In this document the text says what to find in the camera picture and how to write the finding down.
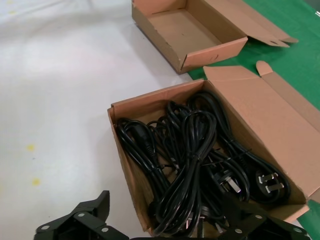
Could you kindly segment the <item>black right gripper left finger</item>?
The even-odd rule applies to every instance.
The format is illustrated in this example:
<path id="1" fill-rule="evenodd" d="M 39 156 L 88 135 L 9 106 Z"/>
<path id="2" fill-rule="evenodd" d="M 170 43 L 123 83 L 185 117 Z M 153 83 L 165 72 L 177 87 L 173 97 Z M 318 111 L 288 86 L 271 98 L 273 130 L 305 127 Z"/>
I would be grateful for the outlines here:
<path id="1" fill-rule="evenodd" d="M 106 224 L 110 213 L 110 192 L 79 203 L 69 214 L 36 229 L 35 240 L 128 240 L 129 237 Z"/>

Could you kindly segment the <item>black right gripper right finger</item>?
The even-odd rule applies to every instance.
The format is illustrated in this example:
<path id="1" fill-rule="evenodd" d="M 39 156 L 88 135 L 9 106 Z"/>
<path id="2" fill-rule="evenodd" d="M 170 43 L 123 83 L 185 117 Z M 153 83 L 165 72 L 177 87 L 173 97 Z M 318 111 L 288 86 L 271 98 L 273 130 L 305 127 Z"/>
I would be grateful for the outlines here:
<path id="1" fill-rule="evenodd" d="M 257 205 L 234 199 L 223 202 L 229 227 L 219 240 L 309 240 L 307 232 L 270 216 Z"/>

